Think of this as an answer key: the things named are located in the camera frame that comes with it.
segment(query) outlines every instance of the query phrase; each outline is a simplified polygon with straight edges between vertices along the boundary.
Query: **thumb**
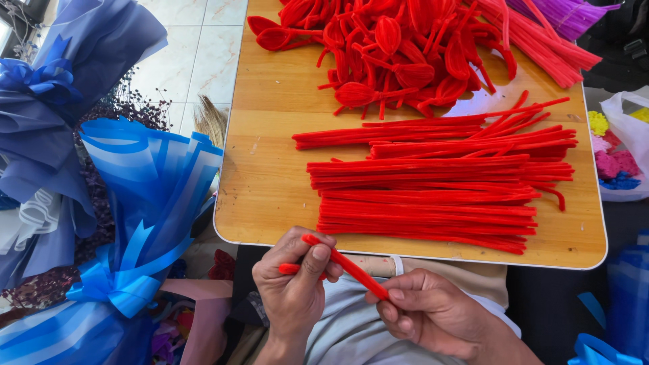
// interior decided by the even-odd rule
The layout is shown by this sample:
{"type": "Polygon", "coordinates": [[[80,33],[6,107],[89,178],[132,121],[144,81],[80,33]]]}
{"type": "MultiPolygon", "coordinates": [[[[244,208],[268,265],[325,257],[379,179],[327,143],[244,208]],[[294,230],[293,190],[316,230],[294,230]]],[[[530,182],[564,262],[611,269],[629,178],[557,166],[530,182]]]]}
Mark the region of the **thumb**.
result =
{"type": "Polygon", "coordinates": [[[330,256],[331,249],[325,244],[311,247],[302,260],[300,271],[295,276],[294,280],[297,284],[305,289],[313,288],[329,263],[330,256]]]}
{"type": "Polygon", "coordinates": [[[441,288],[427,290],[390,289],[390,302],[403,310],[441,312],[453,306],[452,294],[441,288]]]}

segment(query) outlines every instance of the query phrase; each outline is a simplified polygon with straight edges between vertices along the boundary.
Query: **white plastic bag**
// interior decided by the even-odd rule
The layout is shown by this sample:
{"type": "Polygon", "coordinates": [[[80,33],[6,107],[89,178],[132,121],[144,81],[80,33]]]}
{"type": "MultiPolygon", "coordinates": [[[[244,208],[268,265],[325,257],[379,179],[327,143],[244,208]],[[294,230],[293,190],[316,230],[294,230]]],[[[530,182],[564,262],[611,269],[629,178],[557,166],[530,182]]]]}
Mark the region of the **white plastic bag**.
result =
{"type": "Polygon", "coordinates": [[[600,186],[602,200],[635,201],[649,197],[649,123],[628,115],[638,106],[649,108],[649,86],[634,92],[619,92],[600,104],[611,131],[631,152],[644,175],[642,184],[632,190],[610,190],[600,186]]]}

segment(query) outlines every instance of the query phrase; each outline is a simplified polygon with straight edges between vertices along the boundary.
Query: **blue flower bouquet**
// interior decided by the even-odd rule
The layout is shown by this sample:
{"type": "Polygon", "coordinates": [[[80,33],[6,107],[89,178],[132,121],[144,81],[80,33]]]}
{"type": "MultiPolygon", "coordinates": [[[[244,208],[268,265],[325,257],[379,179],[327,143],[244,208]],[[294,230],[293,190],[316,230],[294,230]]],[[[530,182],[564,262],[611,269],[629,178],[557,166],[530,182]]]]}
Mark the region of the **blue flower bouquet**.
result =
{"type": "Polygon", "coordinates": [[[167,32],[133,0],[60,0],[33,64],[0,58],[0,288],[72,265],[97,220],[72,128],[167,32]]]}
{"type": "Polygon", "coordinates": [[[116,241],[79,267],[68,301],[0,329],[3,364],[150,363],[154,328],[143,309],[191,244],[223,161],[223,150],[196,132],[186,138],[124,118],[81,127],[111,197],[116,241]]]}

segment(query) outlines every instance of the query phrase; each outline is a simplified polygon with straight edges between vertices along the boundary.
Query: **wooden table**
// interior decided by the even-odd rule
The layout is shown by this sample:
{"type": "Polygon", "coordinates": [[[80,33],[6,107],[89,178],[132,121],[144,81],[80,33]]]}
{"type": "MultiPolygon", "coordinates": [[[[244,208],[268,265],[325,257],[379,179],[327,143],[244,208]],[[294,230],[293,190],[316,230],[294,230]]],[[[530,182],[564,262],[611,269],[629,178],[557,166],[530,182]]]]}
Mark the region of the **wooden table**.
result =
{"type": "MultiPolygon", "coordinates": [[[[248,15],[261,15],[277,22],[279,1],[250,0],[248,15]]],[[[286,52],[268,52],[255,42],[246,24],[234,89],[232,114],[225,147],[225,160],[214,225],[226,240],[242,244],[274,244],[291,226],[315,227],[320,199],[310,187],[305,172],[309,161],[363,159],[367,146],[342,146],[296,151],[291,135],[328,129],[356,128],[361,124],[361,110],[345,110],[338,117],[332,112],[339,104],[333,89],[318,91],[326,84],[326,71],[335,68],[331,54],[320,69],[315,62],[321,45],[301,47],[286,52]]],[[[593,153],[586,120],[582,86],[570,90],[556,83],[518,49],[519,63],[514,81],[507,79],[504,61],[495,53],[482,50],[482,58],[498,89],[495,95],[486,91],[466,93],[464,100],[448,111],[447,116],[478,114],[513,106],[527,89],[527,105],[570,96],[546,111],[552,112],[538,128],[562,124],[576,129],[580,141],[568,152],[565,161],[576,173],[573,182],[561,182],[557,189],[566,197],[567,211],[561,213],[554,195],[535,199],[539,223],[537,236],[529,236],[523,256],[492,249],[449,242],[405,240],[362,234],[341,234],[338,248],[351,252],[477,260],[560,268],[593,268],[607,253],[602,206],[600,203],[593,153]]],[[[410,107],[387,110],[386,121],[421,118],[410,107]]],[[[378,121],[378,109],[371,107],[368,121],[378,121]]]]}

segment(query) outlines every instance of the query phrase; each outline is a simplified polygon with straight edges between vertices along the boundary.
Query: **person's left hand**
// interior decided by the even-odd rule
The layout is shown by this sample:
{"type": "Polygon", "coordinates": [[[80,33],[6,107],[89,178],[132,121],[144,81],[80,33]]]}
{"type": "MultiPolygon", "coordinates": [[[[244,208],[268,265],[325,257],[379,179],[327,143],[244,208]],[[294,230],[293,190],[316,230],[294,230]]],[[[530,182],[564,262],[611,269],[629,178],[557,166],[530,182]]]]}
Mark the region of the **person's left hand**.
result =
{"type": "Polygon", "coordinates": [[[293,227],[252,268],[263,306],[271,322],[269,337],[282,342],[304,342],[325,309],[325,289],[318,277],[326,270],[327,279],[338,281],[339,264],[329,262],[336,239],[304,227],[293,227]],[[301,240],[311,233],[321,244],[310,246],[301,240]],[[294,264],[304,256],[297,275],[283,275],[281,264],[294,264]]]}

